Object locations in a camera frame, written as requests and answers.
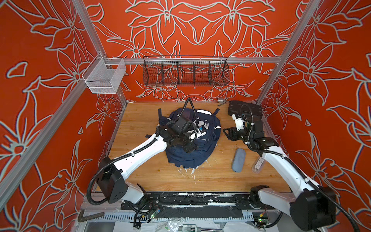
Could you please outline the navy blue student backpack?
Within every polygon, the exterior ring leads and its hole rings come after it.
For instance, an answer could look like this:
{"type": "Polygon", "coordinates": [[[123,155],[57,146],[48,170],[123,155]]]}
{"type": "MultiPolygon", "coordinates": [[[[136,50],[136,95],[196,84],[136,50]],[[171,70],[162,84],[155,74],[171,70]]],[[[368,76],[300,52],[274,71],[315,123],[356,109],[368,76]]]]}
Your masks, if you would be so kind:
{"type": "Polygon", "coordinates": [[[221,135],[220,119],[216,116],[219,110],[212,113],[178,108],[165,117],[158,109],[159,135],[167,144],[169,163],[185,169],[197,168],[210,157],[221,135]]]}

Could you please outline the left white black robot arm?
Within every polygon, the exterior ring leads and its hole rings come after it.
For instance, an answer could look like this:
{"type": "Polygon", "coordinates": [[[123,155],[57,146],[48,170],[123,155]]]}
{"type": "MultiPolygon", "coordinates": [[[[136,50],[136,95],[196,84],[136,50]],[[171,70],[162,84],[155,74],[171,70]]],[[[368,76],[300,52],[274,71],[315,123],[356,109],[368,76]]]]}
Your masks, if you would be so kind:
{"type": "Polygon", "coordinates": [[[107,159],[100,164],[97,173],[88,184],[86,198],[93,206],[103,203],[115,203],[123,200],[137,204],[145,197],[144,191],[126,182],[129,176],[142,164],[171,147],[180,147],[186,153],[197,149],[195,140],[204,135],[199,126],[197,111],[193,107],[193,116],[185,116],[186,106],[193,104],[187,99],[176,120],[165,125],[157,125],[156,132],[145,142],[115,159],[107,159]]]}

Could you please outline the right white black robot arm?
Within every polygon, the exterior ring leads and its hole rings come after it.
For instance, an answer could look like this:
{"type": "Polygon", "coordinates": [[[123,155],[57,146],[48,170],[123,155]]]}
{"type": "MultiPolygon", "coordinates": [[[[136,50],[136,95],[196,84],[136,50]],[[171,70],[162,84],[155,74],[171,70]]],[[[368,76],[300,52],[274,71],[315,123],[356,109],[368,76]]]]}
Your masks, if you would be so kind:
{"type": "Polygon", "coordinates": [[[302,171],[284,153],[279,144],[265,136],[262,122],[262,107],[258,104],[231,100],[228,114],[235,126],[223,132],[231,141],[242,141],[269,163],[283,178],[291,193],[276,192],[267,185],[255,186],[250,190],[250,205],[260,208],[268,205],[281,214],[291,217],[302,231],[316,231],[336,221],[336,211],[341,211],[349,220],[355,232],[360,230],[352,216],[336,201],[335,192],[323,187],[302,171]]]}

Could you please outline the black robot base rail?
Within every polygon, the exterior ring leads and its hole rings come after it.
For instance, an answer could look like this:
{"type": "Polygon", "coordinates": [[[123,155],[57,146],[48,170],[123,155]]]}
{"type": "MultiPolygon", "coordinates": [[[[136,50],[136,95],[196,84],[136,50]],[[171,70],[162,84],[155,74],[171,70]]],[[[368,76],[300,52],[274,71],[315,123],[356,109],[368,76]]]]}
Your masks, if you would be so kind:
{"type": "Polygon", "coordinates": [[[148,192],[138,205],[143,212],[142,222],[170,220],[213,220],[218,222],[249,222],[258,218],[275,219],[279,211],[250,205],[248,192],[148,192]]]}

